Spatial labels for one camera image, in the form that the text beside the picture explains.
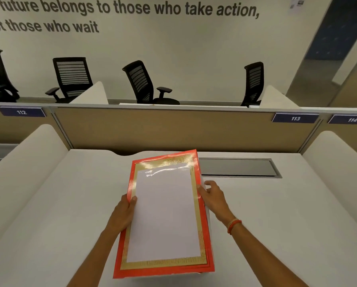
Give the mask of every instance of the red thread bracelet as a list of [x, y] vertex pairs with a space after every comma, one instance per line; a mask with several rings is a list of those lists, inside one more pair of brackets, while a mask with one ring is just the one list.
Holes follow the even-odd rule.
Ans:
[[228, 227], [228, 234], [232, 235], [232, 229], [235, 225], [237, 225], [238, 223], [243, 223], [241, 220], [238, 219], [234, 219], [229, 223], [229, 227]]

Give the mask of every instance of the finger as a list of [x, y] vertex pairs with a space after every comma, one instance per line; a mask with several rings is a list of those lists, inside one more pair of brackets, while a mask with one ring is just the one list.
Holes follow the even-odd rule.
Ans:
[[207, 191], [201, 186], [201, 185], [197, 185], [197, 191], [200, 193], [200, 195], [202, 197], [206, 197], [209, 193], [207, 193]]
[[207, 180], [204, 183], [205, 185], [210, 185], [211, 187], [217, 186], [217, 183], [214, 180]]
[[136, 205], [136, 202], [137, 202], [137, 196], [134, 196], [134, 197], [131, 199], [131, 202], [129, 203], [129, 208], [128, 208], [131, 212], [134, 211], [134, 207], [135, 207], [135, 205]]

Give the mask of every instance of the hand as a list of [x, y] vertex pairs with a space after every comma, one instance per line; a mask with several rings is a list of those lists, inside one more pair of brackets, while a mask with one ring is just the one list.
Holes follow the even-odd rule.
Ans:
[[204, 189], [201, 185], [197, 185], [197, 191], [202, 196], [205, 205], [209, 207], [216, 215], [216, 218], [227, 227], [236, 217], [226, 203], [224, 192], [213, 180], [205, 181], [205, 184], [210, 185], [210, 188]]
[[114, 235], [118, 235], [123, 229], [128, 227], [133, 219], [134, 207], [137, 197], [134, 196], [131, 202], [128, 202], [127, 195], [121, 197], [120, 202], [114, 208], [114, 211], [109, 218], [106, 229]]

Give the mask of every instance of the paper notice on wall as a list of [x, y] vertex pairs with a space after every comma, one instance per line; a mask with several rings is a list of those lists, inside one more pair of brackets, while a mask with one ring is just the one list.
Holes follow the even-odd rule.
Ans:
[[298, 14], [304, 7], [305, 0], [291, 0], [289, 14]]

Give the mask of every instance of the gold border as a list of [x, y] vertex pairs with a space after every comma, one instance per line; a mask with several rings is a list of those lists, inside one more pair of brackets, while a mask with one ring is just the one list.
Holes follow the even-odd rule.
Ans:
[[173, 267], [173, 266], [185, 266], [185, 265], [199, 265], [206, 264], [206, 252], [205, 252], [205, 243], [202, 232], [201, 216], [200, 216], [200, 205], [198, 204], [197, 196], [197, 187], [196, 187], [196, 177], [195, 169], [193, 163], [193, 154], [186, 154], [177, 157], [170, 157], [166, 159], [159, 159], [150, 162], [141, 162], [135, 165], [135, 172], [133, 177], [133, 186], [131, 197], [136, 195], [136, 181], [137, 173], [140, 170], [153, 169], [178, 163], [188, 163], [191, 166], [190, 177], [192, 183], [193, 191], [193, 202], [195, 207], [196, 222], [197, 222], [197, 231], [198, 231], [198, 240], [200, 244], [200, 253], [198, 257], [188, 257], [188, 258], [177, 258], [177, 259], [167, 259], [167, 260], [150, 260], [150, 261], [141, 261], [141, 262], [127, 262], [129, 238], [131, 235], [131, 225], [127, 227], [125, 234], [125, 242], [123, 249], [123, 256], [121, 258], [120, 270], [129, 270], [129, 269], [145, 269], [145, 268], [158, 268], [158, 267]]

